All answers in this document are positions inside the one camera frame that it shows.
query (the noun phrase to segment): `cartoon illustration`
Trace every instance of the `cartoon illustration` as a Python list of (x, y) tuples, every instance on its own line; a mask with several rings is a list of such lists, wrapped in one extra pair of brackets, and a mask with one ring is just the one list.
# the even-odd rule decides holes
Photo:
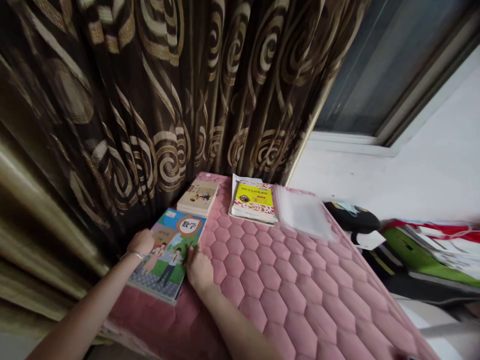
[(167, 243), (164, 242), (161, 244), (160, 247), (156, 247), (151, 251), (150, 254), (152, 255), (150, 259), (148, 259), (148, 261), (143, 266), (142, 274), (147, 274), (147, 275), (150, 274), (150, 272), (155, 268), (155, 265), (157, 264), (157, 260), (164, 255), (166, 248), (167, 248)]
[(194, 201), (196, 201), (196, 200), (198, 200), (198, 199), (203, 199), (203, 200), (205, 200), (205, 202), (207, 202), (208, 200), (210, 200), (210, 196), (211, 196), (211, 195), (210, 195), (209, 192), (206, 192), (206, 193), (204, 193), (204, 194), (195, 194), (194, 196), (192, 196), (192, 197), (190, 198), (190, 201), (191, 201), (191, 202), (194, 202)]
[(155, 248), (131, 275), (129, 285), (175, 303), (186, 276), (190, 246), (197, 246), (205, 218), (167, 209), (153, 225)]
[(172, 274), (175, 270), (175, 266), (177, 266), (177, 264), (182, 264), (183, 263), (184, 258), (183, 258), (182, 255), (180, 255), (181, 251), (182, 251), (182, 248), (177, 247), (176, 250), (175, 250), (175, 253), (170, 255), (171, 256), (170, 262), (166, 266), (165, 270), (162, 272), (160, 278), (157, 280), (157, 283), (161, 283), (162, 279), (166, 275), (165, 281), (163, 282), (163, 287), (167, 286), (167, 282), (169, 281), (170, 277), (172, 276)]

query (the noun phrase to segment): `curtain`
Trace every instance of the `curtain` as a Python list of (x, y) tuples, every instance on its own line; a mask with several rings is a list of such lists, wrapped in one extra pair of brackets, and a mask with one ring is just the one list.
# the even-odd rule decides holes
[[(1, 123), (32, 120), (1, 84)], [(0, 333), (40, 339), (108, 271), (109, 262), (3, 124), (0, 173)]]
[(198, 172), (287, 184), (369, 3), (1, 1), (0, 331), (45, 332)]

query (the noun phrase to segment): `window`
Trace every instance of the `window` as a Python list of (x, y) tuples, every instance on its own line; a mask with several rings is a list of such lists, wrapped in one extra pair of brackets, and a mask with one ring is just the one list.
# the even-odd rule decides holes
[(476, 0), (372, 0), (310, 138), (330, 150), (394, 156), (479, 44), (479, 24)]

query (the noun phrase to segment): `plastic bag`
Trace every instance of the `plastic bag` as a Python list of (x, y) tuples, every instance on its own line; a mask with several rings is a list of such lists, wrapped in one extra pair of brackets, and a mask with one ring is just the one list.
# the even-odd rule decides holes
[(333, 233), (322, 201), (317, 196), (289, 191), (286, 187), (276, 185), (273, 201), (275, 214), (283, 227), (329, 242), (340, 241)]

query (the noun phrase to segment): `quilted pink pad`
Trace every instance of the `quilted pink pad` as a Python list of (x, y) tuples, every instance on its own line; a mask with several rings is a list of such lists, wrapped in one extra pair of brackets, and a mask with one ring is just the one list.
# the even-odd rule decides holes
[[(214, 280), (285, 359), (437, 359), (326, 210), (337, 243), (230, 217), (232, 178), (197, 178), (220, 183), (200, 239)], [(176, 307), (125, 287), (104, 326), (166, 360), (228, 357), (187, 281)]]

